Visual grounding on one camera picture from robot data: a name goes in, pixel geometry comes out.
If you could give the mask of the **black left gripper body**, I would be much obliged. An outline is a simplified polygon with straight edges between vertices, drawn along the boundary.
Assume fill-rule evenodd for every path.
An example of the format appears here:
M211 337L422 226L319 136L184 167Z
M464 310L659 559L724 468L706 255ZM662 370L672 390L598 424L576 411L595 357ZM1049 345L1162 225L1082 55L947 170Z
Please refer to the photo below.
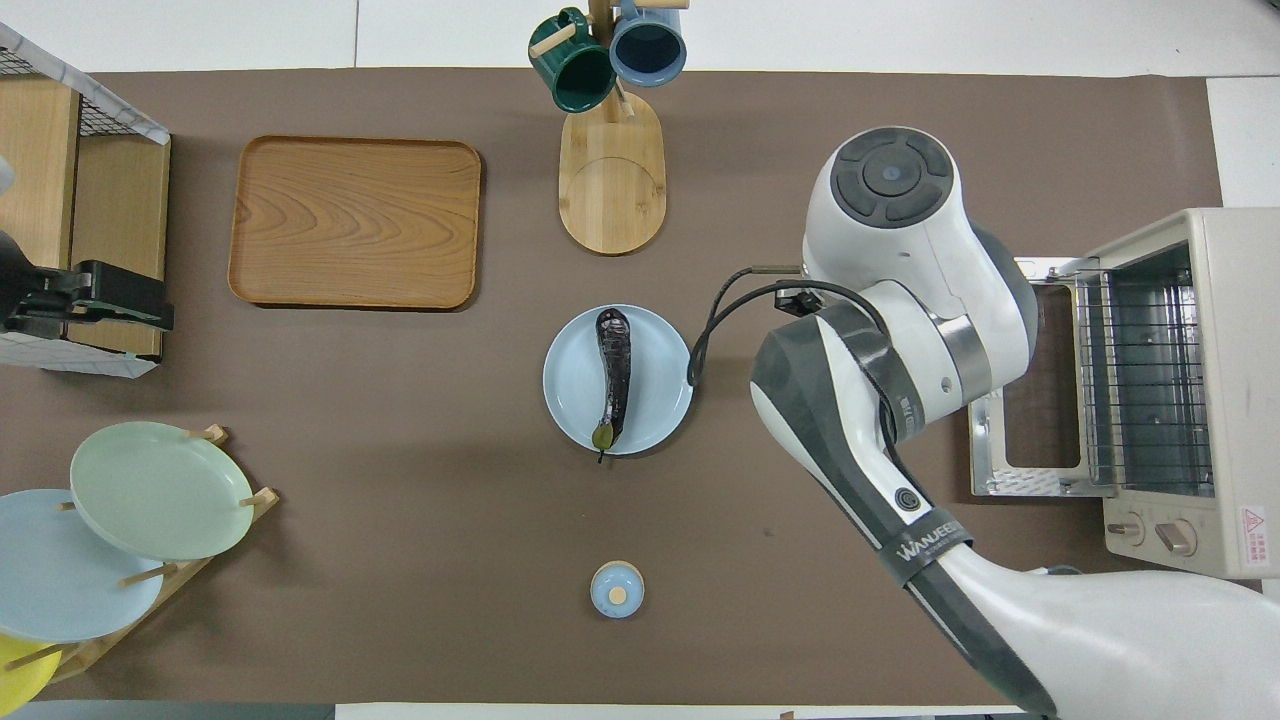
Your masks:
M1 233L1 305L70 306L88 297L91 272L36 266L6 232Z

